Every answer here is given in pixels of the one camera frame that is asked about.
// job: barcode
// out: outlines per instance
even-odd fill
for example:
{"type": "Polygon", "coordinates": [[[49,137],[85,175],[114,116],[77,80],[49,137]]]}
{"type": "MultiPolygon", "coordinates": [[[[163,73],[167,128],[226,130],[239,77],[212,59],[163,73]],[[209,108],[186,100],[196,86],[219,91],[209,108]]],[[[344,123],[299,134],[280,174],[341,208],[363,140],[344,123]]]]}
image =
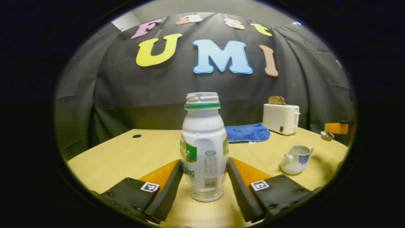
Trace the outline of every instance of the barcode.
{"type": "Polygon", "coordinates": [[[217,178],[205,178],[204,179],[204,187],[205,188],[211,188],[211,187],[216,187],[217,185],[217,178]]]}

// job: white plastic bottle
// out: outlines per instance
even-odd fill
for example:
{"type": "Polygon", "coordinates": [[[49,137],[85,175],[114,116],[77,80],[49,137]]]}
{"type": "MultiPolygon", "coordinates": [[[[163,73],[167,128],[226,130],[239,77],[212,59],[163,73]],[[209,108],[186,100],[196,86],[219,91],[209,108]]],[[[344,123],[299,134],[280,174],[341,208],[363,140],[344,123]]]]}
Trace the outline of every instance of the white plastic bottle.
{"type": "Polygon", "coordinates": [[[186,99],[180,154],[189,193],[198,201],[214,201],[224,193],[229,157],[218,94],[189,93],[186,99]]]}

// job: toaster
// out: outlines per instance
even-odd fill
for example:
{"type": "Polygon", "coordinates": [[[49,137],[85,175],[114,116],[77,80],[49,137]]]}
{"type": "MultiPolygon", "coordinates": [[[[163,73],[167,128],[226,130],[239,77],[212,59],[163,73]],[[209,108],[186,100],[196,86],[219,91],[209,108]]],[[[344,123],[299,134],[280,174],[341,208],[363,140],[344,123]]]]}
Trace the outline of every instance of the toaster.
{"type": "Polygon", "coordinates": [[[300,107],[296,105],[264,104],[263,125],[283,135],[297,132],[300,107]]]}

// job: table surface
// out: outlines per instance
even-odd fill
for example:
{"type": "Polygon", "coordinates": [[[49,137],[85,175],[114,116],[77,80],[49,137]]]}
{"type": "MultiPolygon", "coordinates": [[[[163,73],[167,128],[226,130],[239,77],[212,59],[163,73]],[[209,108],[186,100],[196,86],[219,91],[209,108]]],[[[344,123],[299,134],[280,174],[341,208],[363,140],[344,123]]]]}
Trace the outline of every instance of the table surface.
{"type": "MultiPolygon", "coordinates": [[[[101,194],[126,177],[139,179],[180,159],[180,134],[181,130],[133,129],[79,154],[68,161],[68,166],[88,189],[101,194]]],[[[271,131],[268,140],[255,144],[230,143],[229,156],[277,176],[284,174],[280,162],[294,145],[314,147],[306,169],[300,174],[287,174],[309,190],[324,186],[334,176],[338,164],[348,152],[348,147],[337,141],[328,142],[321,139],[320,134],[298,128],[295,134],[289,136],[271,131]]],[[[159,226],[199,228],[250,225],[251,222],[243,219],[227,176],[223,196],[213,202],[199,202],[191,198],[185,178],[182,178],[166,221],[159,226]]]]}

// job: blue towel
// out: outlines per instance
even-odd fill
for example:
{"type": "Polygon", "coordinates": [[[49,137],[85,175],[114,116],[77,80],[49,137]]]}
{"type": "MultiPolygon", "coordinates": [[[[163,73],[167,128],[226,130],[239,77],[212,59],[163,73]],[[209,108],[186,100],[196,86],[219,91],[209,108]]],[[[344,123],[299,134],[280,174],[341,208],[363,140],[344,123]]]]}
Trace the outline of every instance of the blue towel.
{"type": "Polygon", "coordinates": [[[262,123],[226,126],[225,131],[228,135],[228,142],[261,142],[270,137],[270,131],[262,123]]]}

